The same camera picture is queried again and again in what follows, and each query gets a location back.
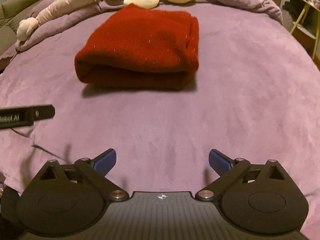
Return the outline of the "red knit sweater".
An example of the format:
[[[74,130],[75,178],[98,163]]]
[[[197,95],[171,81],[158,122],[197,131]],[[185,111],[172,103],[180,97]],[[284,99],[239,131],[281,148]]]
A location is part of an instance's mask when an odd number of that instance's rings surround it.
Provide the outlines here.
[[[198,48],[195,16],[129,5],[95,29],[76,54],[74,68],[87,84],[180,90],[199,68]]]

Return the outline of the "purple bed sheet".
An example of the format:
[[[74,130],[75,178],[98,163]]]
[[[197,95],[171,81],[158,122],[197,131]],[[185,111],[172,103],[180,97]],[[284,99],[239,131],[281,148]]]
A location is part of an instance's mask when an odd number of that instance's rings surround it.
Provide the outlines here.
[[[17,54],[1,75],[1,107],[51,104],[33,127],[1,131],[1,174],[23,191],[49,159],[108,148],[108,179],[126,191],[196,192],[216,179],[211,149],[255,164],[276,159],[309,202],[303,233],[319,239],[319,71],[267,14],[197,3],[199,70],[177,92],[109,90],[79,81],[74,58],[110,12]]]

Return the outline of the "grey headboard cushion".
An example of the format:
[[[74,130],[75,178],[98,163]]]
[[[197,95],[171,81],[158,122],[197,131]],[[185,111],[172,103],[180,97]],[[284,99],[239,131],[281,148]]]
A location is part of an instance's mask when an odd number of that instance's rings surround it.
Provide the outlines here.
[[[1,4],[1,53],[16,40],[19,22],[42,0],[6,0]]]

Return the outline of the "yellow side shelf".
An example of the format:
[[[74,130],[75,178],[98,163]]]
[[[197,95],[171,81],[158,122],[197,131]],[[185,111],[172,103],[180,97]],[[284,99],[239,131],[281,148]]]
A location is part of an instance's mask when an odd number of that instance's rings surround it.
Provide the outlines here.
[[[299,33],[310,40],[307,42],[306,50],[314,60],[319,45],[319,0],[298,1],[302,9],[297,19],[293,21],[290,33],[294,34],[297,29]]]

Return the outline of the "purple crumpled blanket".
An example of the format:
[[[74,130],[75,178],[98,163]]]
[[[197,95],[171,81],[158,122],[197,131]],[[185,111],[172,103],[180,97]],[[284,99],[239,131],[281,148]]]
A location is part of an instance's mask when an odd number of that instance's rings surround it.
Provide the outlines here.
[[[55,0],[45,0],[41,3],[41,6],[44,9],[54,1]],[[123,1],[124,0],[102,0],[39,26],[25,42],[21,42],[17,39],[15,44],[1,55],[1,69],[5,69],[17,53],[26,51],[44,39],[61,33],[89,17],[107,11],[119,10],[125,6],[123,5]],[[167,0],[159,1],[159,4],[163,3],[171,2],[168,2]],[[264,13],[280,23],[283,22],[280,8],[272,0],[191,0],[188,3],[185,3],[185,5],[192,5],[195,3],[219,3],[251,12]]]

